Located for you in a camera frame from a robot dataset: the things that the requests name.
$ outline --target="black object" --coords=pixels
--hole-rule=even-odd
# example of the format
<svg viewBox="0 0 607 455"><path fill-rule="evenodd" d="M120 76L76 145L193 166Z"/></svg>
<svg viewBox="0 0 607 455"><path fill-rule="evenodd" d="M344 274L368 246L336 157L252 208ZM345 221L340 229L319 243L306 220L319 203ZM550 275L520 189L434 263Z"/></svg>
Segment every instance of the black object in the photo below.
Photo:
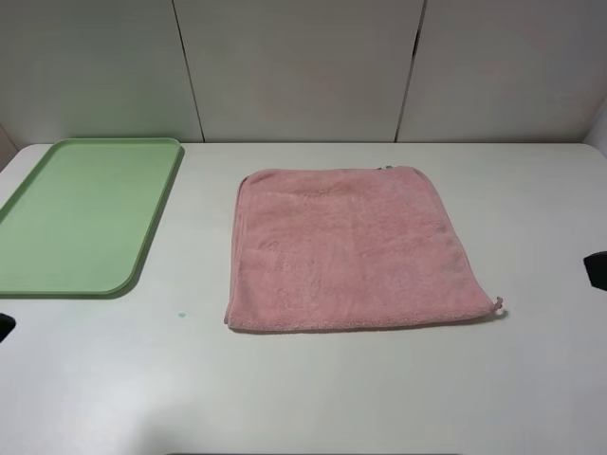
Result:
<svg viewBox="0 0 607 455"><path fill-rule="evenodd" d="M8 315L0 313L0 343L4 341L4 338L9 336L12 329L17 325L17 321Z"/></svg>
<svg viewBox="0 0 607 455"><path fill-rule="evenodd" d="M592 286L607 291L607 251L584 258L584 265Z"/></svg>

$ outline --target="table surface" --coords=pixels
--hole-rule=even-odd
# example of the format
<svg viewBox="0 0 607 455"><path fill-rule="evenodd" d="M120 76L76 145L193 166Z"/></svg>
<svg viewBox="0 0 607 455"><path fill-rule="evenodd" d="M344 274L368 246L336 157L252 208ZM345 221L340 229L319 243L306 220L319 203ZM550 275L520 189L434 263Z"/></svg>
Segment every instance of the table surface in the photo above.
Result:
<svg viewBox="0 0 607 455"><path fill-rule="evenodd" d="M0 173L0 203L48 145ZM607 159L579 144L186 144L140 281L115 300L0 300L0 453L607 451ZM414 166L506 313L390 332L223 324L240 181Z"/></svg>

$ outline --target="pink towel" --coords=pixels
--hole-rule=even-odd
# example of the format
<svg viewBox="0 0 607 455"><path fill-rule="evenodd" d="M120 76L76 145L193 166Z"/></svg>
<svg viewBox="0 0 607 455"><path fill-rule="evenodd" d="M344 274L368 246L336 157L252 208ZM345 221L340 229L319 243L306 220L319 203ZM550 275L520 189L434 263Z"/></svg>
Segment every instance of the pink towel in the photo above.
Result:
<svg viewBox="0 0 607 455"><path fill-rule="evenodd" d="M403 327L500 307L474 279L438 193L416 169L267 170L240 185L231 329Z"/></svg>

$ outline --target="tray rim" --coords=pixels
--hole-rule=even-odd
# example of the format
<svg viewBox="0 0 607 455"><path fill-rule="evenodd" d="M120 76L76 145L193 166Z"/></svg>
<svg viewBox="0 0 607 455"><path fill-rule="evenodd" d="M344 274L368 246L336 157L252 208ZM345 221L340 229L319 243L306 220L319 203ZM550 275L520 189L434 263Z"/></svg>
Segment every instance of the tray rim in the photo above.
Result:
<svg viewBox="0 0 607 455"><path fill-rule="evenodd" d="M143 235L141 240L141 246L138 251L138 255L133 263L133 268L129 273L128 277L124 282L119 285L103 290L103 291L2 291L0 290L0 299L114 299L121 297L131 291L138 282L139 275L143 269L145 259L149 252L152 241L156 234L157 227L162 217L162 212L167 204L171 189L175 182L176 176L183 160L185 151L181 143L172 137L72 137L62 139L52 144L45 154L38 160L34 167L29 171L28 175L19 184L19 186L10 195L9 199L5 204L0 207L0 224L3 222L5 217L10 213L15 204L28 190L31 184L36 180L36 177L45 168L48 161L65 145L71 145L73 143L107 143L107 144L119 144L119 143L131 143L137 144L142 142L166 142L167 145L173 145L177 148L177 154L173 162L173 166L169 170L166 181L164 182L164 188L158 198L156 207L152 213L150 224Z"/></svg>

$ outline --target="green tray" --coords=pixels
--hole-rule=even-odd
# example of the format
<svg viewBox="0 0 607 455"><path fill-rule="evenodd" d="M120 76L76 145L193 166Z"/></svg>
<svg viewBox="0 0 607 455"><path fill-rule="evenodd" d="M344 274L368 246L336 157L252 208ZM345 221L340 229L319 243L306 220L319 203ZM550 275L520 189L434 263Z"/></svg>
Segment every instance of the green tray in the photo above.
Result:
<svg viewBox="0 0 607 455"><path fill-rule="evenodd" d="M0 209L0 298L132 289L182 157L168 138L53 145Z"/></svg>

